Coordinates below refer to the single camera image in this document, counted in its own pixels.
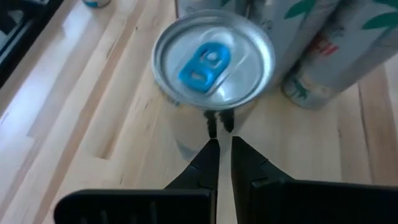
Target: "wood grain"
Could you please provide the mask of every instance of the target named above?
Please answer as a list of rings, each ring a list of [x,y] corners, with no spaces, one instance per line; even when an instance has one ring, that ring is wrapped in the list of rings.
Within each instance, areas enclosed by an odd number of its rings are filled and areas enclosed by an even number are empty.
[[[201,111],[165,99],[150,62],[174,20],[174,0],[62,4],[0,89],[1,224],[53,223],[73,191],[161,189],[184,170],[208,139],[206,124]],[[319,111],[262,95],[234,134],[296,179],[396,185],[397,62]],[[217,222],[230,224],[231,135],[220,130]]]
[[[359,90],[373,182],[397,185],[397,132],[384,66],[361,80]]]

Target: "black object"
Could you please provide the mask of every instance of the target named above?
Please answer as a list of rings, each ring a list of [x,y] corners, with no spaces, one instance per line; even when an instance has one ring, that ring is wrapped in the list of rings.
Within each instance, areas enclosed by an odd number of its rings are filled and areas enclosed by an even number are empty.
[[[79,191],[55,223],[216,223],[219,160],[212,139],[164,190]],[[294,180],[239,137],[231,168],[239,224],[398,223],[397,189]]]
[[[211,139],[217,138],[217,119],[215,111],[205,111],[205,118],[207,118],[207,131]]]
[[[398,223],[398,190],[294,180],[239,137],[231,175],[239,224]]]
[[[63,0],[0,0],[0,87],[21,61]],[[23,16],[15,20],[10,12]]]
[[[56,224],[215,224],[220,146],[210,140],[164,190],[82,190],[55,208]]]
[[[225,131],[231,133],[235,128],[234,109],[221,111],[220,112],[220,120],[224,124]]]

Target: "can rim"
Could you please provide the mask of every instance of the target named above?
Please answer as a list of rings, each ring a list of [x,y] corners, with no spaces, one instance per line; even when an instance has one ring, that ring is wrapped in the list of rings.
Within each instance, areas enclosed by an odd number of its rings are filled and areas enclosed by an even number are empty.
[[[268,69],[267,71],[269,71],[267,74],[265,74],[266,71],[264,71],[264,74],[261,78],[261,81],[259,81],[258,85],[253,89],[253,91],[248,93],[248,96],[244,96],[242,98],[242,100],[239,100],[235,103],[231,103],[231,104],[225,104],[225,105],[213,105],[213,106],[204,106],[201,105],[199,102],[196,101],[191,101],[191,100],[186,100],[183,96],[180,96],[180,94],[174,92],[171,87],[169,87],[166,83],[165,80],[162,78],[162,72],[159,70],[159,63],[161,62],[161,60],[159,60],[160,54],[157,53],[159,51],[159,49],[161,49],[162,47],[164,47],[164,42],[160,41],[162,39],[164,39],[164,37],[166,35],[169,35],[176,27],[178,27],[182,22],[186,21],[187,19],[196,19],[198,17],[203,17],[203,16],[224,16],[224,17],[231,17],[234,16],[235,19],[240,20],[243,23],[247,23],[250,26],[250,29],[253,29],[255,31],[255,33],[262,38],[262,40],[264,41],[264,43],[267,46],[267,51],[269,54],[269,60],[271,61],[271,63],[269,63],[268,65]],[[266,88],[266,86],[270,83],[270,81],[272,80],[272,74],[274,72],[275,69],[275,52],[274,52],[274,47],[272,45],[272,42],[270,40],[270,38],[268,37],[268,35],[265,33],[264,30],[262,30],[260,27],[256,26],[254,23],[252,23],[249,19],[234,14],[232,12],[228,12],[228,11],[223,11],[223,10],[216,10],[216,9],[207,9],[207,10],[202,10],[202,11],[198,11],[198,12],[194,12],[192,14],[186,15],[186,16],[182,16],[180,18],[178,18],[174,23],[172,23],[171,25],[169,25],[158,37],[158,39],[156,40],[156,43],[154,45],[154,48],[152,49],[152,71],[154,73],[155,76],[155,81],[158,84],[158,86],[160,86],[160,88],[162,89],[162,91],[165,94],[168,94],[171,98],[173,98],[174,100],[181,102],[183,104],[186,105],[190,105],[190,106],[194,106],[197,108],[201,108],[204,110],[227,110],[227,109],[231,109],[231,108],[235,108],[241,105],[244,105],[246,103],[249,103],[251,100],[253,100],[255,97],[259,96],[264,89]]]

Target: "can top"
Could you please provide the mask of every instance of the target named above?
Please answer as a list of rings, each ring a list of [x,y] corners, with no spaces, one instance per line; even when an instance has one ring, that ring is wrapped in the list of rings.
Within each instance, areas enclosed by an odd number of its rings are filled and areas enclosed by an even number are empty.
[[[260,94],[271,79],[274,57],[261,28],[230,12],[205,10],[162,33],[152,66],[156,82],[173,99],[226,110]]]

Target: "green leaf print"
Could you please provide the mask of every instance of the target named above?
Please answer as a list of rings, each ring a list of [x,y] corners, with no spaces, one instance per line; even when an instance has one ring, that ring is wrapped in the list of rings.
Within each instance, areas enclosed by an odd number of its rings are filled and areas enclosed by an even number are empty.
[[[398,12],[389,12],[373,17],[363,24],[362,29],[378,29],[398,26]]]
[[[316,0],[303,0],[293,5],[285,14],[285,19],[290,19],[301,14],[305,17],[311,12],[316,4]]]
[[[394,7],[398,9],[398,1],[397,0],[373,0],[376,3],[386,4],[388,6]]]
[[[230,0],[222,0],[221,7],[225,6]]]
[[[307,99],[309,91],[301,85],[301,83],[294,78],[293,80],[295,91],[290,95],[290,97],[294,97],[297,95],[297,98]]]

